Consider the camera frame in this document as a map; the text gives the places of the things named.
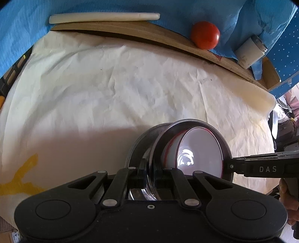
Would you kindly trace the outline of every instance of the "yellow stain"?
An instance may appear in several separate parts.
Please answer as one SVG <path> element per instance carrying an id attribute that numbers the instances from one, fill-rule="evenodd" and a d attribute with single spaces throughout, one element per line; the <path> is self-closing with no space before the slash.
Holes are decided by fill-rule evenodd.
<path id="1" fill-rule="evenodd" d="M 15 195 L 18 193 L 26 193 L 34 195 L 45 191 L 43 188 L 34 186 L 31 182 L 22 183 L 22 179 L 25 174 L 37 165 L 38 155 L 32 155 L 15 173 L 15 176 L 6 184 L 0 184 L 0 196 L 3 195 Z"/>
<path id="2" fill-rule="evenodd" d="M 2 108 L 3 104 L 5 101 L 5 97 L 4 96 L 0 96 L 0 109 Z"/>

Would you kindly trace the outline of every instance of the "cardboard box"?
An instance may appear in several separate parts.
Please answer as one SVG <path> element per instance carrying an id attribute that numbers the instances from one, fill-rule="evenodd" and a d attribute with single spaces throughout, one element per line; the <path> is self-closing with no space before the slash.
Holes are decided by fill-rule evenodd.
<path id="1" fill-rule="evenodd" d="M 0 243 L 18 243 L 20 241 L 20 235 L 17 231 L 7 231 L 0 233 Z"/>
<path id="2" fill-rule="evenodd" d="M 14 232 L 14 231 L 17 231 L 17 229 L 12 227 L 2 217 L 0 217 L 0 233 L 4 233 L 4 232 L 7 232 L 7 231 Z"/>

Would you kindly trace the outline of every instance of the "metal bowl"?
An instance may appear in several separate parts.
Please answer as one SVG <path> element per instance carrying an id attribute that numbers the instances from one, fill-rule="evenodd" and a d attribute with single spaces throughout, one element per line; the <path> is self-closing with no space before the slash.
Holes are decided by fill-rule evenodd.
<path id="1" fill-rule="evenodd" d="M 196 120 L 196 119 L 184 119 L 180 121 L 176 121 L 169 125 L 164 131 L 162 131 L 157 139 L 155 140 L 154 144 L 152 145 L 150 152 L 149 152 L 149 158 L 148 158 L 148 164 L 149 164 L 149 173 L 148 173 L 148 191 L 150 194 L 154 195 L 157 200 L 160 200 L 160 196 L 156 190 L 156 188 L 153 185 L 154 180 L 154 173 L 153 173 L 153 164 L 154 163 L 160 163 L 160 157 L 163 152 L 164 147 L 166 144 L 178 133 L 193 128 L 193 127 L 204 127 L 208 129 L 217 139 L 220 149 L 222 151 L 222 157 L 223 161 L 227 159 L 231 159 L 231 151 L 229 149 L 228 144 L 226 143 L 225 139 L 222 137 L 222 135 L 211 125 L 207 124 L 206 122 Z M 222 175 L 222 179 L 232 182 L 233 180 L 233 173 L 225 173 L 225 170 Z"/>
<path id="2" fill-rule="evenodd" d="M 174 123 L 164 123 L 152 127 L 143 133 L 132 146 L 127 160 L 126 166 L 139 167 L 142 158 L 147 159 L 147 187 L 145 189 L 133 189 L 129 194 L 129 198 L 133 200 L 160 200 L 160 196 L 153 186 L 153 164 L 160 163 L 161 154 L 166 144 L 179 132 L 193 128 L 204 127 L 208 129 L 219 143 L 223 161 L 231 159 L 231 151 L 222 135 L 211 125 L 196 119 L 184 119 Z M 231 181 L 233 173 L 223 172 L 222 178 Z"/>

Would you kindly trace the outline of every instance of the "crumpled white paper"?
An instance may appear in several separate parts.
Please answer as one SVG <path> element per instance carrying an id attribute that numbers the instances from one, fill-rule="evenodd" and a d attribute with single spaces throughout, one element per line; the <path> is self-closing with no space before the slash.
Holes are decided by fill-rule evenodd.
<path id="1" fill-rule="evenodd" d="M 116 173 L 134 141 L 164 122 L 208 122 L 234 157 L 274 152 L 267 124 L 274 106 L 266 91 L 204 60 L 50 32 L 35 44 L 0 113 L 0 215 L 15 226 L 15 207 L 28 192 L 97 170 Z M 241 175 L 234 182 L 263 193 L 278 184 Z"/>

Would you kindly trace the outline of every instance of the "blue tablecloth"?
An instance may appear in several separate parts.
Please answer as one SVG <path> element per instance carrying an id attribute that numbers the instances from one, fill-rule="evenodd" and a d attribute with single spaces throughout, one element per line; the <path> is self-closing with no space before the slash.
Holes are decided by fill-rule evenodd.
<path id="1" fill-rule="evenodd" d="M 288 25 L 297 7 L 286 0 L 11 0 L 0 10 L 0 76 L 52 27 L 55 13 L 158 12 L 154 24 L 189 37 L 192 25 L 210 21 L 221 37 L 213 53 L 236 58 L 233 51 L 252 34 L 268 49 Z M 256 79 L 261 64 L 253 66 Z"/>

